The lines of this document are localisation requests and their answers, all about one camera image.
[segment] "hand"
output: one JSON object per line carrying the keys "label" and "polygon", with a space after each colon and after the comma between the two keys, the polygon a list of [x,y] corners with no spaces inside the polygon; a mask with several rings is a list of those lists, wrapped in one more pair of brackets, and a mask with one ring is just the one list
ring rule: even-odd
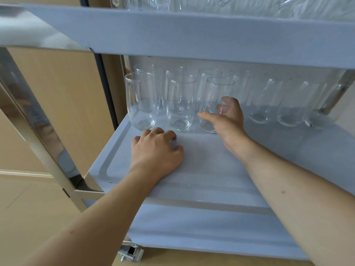
{"label": "hand", "polygon": [[170,140],[175,140],[172,130],[164,132],[162,128],[144,130],[141,136],[132,140],[131,170],[143,170],[151,173],[158,182],[174,171],[184,159],[184,148],[178,145],[171,148]]}
{"label": "hand", "polygon": [[225,147],[236,156],[240,143],[249,138],[243,128],[243,112],[237,99],[225,96],[222,97],[222,101],[227,105],[217,105],[219,114],[204,111],[199,112],[198,116],[213,124],[217,134],[223,139]]}

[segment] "floor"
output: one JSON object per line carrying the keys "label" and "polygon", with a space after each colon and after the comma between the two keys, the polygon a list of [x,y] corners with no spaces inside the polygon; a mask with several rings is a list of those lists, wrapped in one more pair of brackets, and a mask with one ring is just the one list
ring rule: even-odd
{"label": "floor", "polygon": [[[18,265],[79,215],[56,183],[0,178],[0,265]],[[132,264],[120,262],[114,265]],[[311,266],[310,262],[145,248],[141,266]]]}

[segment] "person's right hand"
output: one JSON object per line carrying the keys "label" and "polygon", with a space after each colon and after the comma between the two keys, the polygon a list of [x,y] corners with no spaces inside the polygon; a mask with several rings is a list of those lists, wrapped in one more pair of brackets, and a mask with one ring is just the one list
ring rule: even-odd
{"label": "person's right hand", "polygon": [[213,124],[217,134],[223,139],[225,147],[236,156],[238,146],[249,139],[243,128],[243,113],[237,99],[225,96],[222,101],[227,105],[217,105],[219,114],[204,111],[199,112],[198,116]]}

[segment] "person's left arm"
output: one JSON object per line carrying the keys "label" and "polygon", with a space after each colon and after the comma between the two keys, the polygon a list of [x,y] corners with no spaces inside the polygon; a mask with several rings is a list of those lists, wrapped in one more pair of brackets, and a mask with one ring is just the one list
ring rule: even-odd
{"label": "person's left arm", "polygon": [[112,265],[131,223],[155,184],[183,160],[173,131],[145,130],[132,141],[131,169],[108,194],[49,239],[23,266]]}

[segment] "person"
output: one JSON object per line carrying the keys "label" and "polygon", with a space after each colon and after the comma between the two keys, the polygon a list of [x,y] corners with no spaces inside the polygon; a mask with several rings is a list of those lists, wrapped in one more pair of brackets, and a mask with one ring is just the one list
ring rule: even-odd
{"label": "person", "polygon": [[[355,197],[253,141],[243,129],[236,99],[223,97],[211,121],[225,147],[245,166],[277,217],[315,265],[353,265]],[[145,130],[132,140],[127,176],[67,228],[35,251],[24,266],[111,265],[144,199],[154,185],[183,161],[176,134]]]}

